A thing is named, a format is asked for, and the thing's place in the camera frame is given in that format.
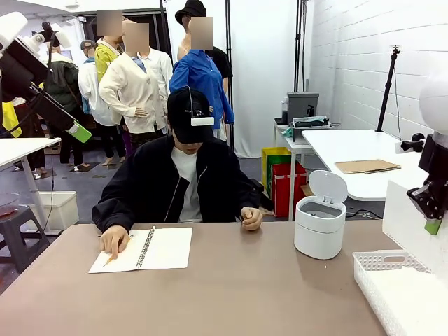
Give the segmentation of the person's left hand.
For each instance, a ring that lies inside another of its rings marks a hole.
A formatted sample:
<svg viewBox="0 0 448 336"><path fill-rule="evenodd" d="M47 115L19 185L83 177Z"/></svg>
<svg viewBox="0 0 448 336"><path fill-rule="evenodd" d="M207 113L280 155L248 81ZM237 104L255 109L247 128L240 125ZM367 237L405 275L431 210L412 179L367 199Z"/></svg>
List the person's left hand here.
<svg viewBox="0 0 448 336"><path fill-rule="evenodd" d="M241 227L247 231L256 231L263 222L262 212L253 207L244 207L241 209Z"/></svg>

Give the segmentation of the person's right hand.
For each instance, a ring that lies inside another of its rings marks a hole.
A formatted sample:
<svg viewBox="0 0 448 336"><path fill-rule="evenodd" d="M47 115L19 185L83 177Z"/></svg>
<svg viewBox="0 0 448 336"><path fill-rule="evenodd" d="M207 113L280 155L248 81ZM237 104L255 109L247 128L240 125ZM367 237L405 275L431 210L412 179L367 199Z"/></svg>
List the person's right hand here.
<svg viewBox="0 0 448 336"><path fill-rule="evenodd" d="M121 225L113 225L99 238L100 250L109 254L111 260L115 260L129 243L128 231Z"/></svg>

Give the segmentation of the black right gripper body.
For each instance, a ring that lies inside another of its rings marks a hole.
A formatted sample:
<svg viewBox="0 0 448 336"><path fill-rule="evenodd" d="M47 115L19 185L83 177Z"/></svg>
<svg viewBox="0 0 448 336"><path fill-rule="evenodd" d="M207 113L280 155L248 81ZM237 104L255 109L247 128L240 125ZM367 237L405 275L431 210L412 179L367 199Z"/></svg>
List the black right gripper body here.
<svg viewBox="0 0 448 336"><path fill-rule="evenodd" d="M447 135L427 136L419 167L428 173L423 184L431 188L447 188Z"/></svg>

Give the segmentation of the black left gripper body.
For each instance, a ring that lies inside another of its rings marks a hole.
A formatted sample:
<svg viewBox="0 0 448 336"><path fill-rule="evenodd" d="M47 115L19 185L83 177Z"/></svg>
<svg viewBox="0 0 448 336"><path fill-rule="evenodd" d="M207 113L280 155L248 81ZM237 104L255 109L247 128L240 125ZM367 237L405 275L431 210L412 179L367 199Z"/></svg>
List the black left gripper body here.
<svg viewBox="0 0 448 336"><path fill-rule="evenodd" d="M3 102L14 98L34 101L40 95L39 84L48 77L48 67L19 39L15 39L1 56Z"/></svg>

